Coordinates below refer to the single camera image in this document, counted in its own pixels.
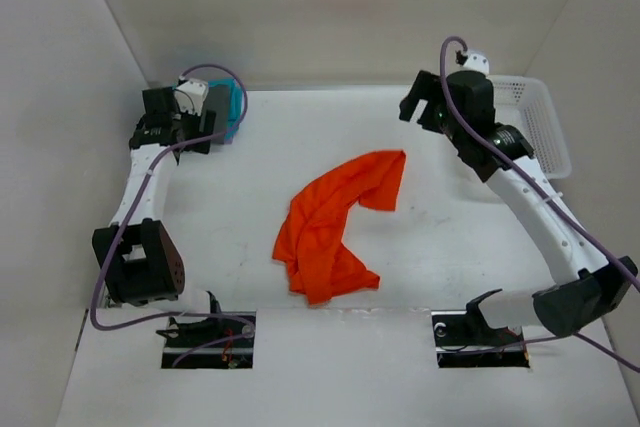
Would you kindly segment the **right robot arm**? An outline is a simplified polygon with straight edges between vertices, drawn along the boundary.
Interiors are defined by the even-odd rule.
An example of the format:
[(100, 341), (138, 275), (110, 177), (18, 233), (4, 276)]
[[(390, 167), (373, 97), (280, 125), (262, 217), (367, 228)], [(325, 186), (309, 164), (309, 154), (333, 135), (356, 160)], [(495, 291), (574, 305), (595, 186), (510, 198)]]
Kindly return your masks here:
[(462, 317), (467, 340), (494, 346), (500, 330), (531, 325), (565, 338), (614, 310), (638, 282), (636, 265), (596, 244), (559, 199), (526, 137), (497, 121), (492, 82), (474, 71), (445, 78), (420, 71), (400, 102), (400, 119), (410, 121), (419, 101), (426, 106), (418, 124), (446, 136), (510, 208), (554, 281), (519, 293), (495, 289), (469, 301)]

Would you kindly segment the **orange t shirt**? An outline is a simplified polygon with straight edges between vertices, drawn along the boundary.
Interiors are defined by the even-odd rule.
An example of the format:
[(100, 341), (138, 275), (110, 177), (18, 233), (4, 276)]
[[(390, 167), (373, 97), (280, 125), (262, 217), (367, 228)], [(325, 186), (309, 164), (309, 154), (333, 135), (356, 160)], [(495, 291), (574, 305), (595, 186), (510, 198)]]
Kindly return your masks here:
[(346, 247), (343, 236), (354, 205), (396, 209), (405, 164), (402, 150), (369, 152), (313, 180), (290, 201), (272, 252), (286, 267), (290, 292), (319, 306), (379, 288), (380, 276)]

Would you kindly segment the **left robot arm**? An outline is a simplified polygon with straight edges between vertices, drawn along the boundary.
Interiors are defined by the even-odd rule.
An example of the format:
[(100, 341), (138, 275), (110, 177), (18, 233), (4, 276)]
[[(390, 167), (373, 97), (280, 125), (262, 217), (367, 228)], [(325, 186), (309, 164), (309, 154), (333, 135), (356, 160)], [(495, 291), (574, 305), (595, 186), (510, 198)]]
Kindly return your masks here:
[(131, 168), (121, 204), (110, 224), (92, 235), (106, 291), (118, 307), (197, 312), (190, 333), (206, 346), (224, 334), (215, 296), (193, 287), (176, 245), (162, 222), (170, 179), (184, 151), (208, 154), (209, 135), (225, 127), (231, 107), (227, 85), (197, 80), (146, 89), (144, 113), (129, 140)]

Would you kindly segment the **white plastic bin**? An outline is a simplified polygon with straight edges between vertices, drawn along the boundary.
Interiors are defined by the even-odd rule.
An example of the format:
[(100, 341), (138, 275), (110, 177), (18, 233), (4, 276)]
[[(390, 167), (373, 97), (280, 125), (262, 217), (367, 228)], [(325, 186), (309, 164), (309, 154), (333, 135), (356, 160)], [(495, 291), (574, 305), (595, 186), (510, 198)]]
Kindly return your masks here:
[(565, 179), (572, 165), (564, 133), (547, 86), (531, 77), (491, 75), (496, 119), (518, 128), (551, 179)]

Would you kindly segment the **teal t shirt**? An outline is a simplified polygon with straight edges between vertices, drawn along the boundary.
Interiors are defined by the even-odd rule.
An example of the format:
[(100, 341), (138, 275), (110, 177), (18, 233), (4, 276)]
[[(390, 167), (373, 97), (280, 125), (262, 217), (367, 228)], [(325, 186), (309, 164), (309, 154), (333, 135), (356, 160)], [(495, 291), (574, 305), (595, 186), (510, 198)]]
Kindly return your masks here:
[(212, 93), (213, 90), (218, 86), (226, 86), (230, 93), (229, 107), (227, 108), (227, 120), (226, 127), (228, 128), (227, 134), (229, 132), (234, 132), (239, 130), (239, 127), (232, 129), (232, 126), (238, 121), (241, 117), (244, 108), (244, 94), (242, 88), (237, 83), (236, 80), (232, 78), (222, 78), (217, 80), (210, 80), (209, 84), (209, 93)]

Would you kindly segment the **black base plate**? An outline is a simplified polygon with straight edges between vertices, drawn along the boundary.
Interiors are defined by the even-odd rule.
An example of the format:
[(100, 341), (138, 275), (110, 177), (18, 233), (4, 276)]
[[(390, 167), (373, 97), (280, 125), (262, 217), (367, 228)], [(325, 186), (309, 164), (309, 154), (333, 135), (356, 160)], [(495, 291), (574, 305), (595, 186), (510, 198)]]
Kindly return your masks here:
[(440, 368), (530, 366), (521, 327), (493, 329), (465, 311), (434, 311), (431, 320)]
[(163, 339), (162, 369), (233, 370), (253, 367), (255, 337), (248, 325), (230, 319), (180, 322), (170, 317), (157, 330)]

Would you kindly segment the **grey t shirt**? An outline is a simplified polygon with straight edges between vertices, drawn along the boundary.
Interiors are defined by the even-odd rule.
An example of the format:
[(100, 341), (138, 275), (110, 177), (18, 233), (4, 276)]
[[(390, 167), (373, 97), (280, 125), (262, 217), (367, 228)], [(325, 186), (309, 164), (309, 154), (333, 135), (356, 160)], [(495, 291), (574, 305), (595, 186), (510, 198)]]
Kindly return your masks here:
[(205, 110), (216, 112), (214, 133), (226, 130), (227, 108), (229, 107), (230, 93), (226, 86), (216, 87), (212, 93), (208, 93), (203, 106)]

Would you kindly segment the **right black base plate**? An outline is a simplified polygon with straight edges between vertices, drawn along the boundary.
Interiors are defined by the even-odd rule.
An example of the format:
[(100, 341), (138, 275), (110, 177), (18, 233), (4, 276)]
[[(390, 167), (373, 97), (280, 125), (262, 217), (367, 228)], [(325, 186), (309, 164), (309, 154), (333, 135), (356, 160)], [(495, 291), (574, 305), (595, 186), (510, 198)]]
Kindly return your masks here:
[(530, 366), (521, 327), (493, 329), (465, 311), (434, 311), (431, 320), (440, 368)]

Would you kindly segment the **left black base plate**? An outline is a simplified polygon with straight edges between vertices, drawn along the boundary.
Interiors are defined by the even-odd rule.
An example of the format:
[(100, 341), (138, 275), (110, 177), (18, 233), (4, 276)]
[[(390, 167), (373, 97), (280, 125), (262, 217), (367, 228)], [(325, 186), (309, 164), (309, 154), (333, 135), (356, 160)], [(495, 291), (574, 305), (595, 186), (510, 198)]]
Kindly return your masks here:
[(157, 330), (163, 339), (162, 369), (233, 370), (253, 367), (255, 337), (248, 325), (230, 319), (180, 322), (170, 317)]

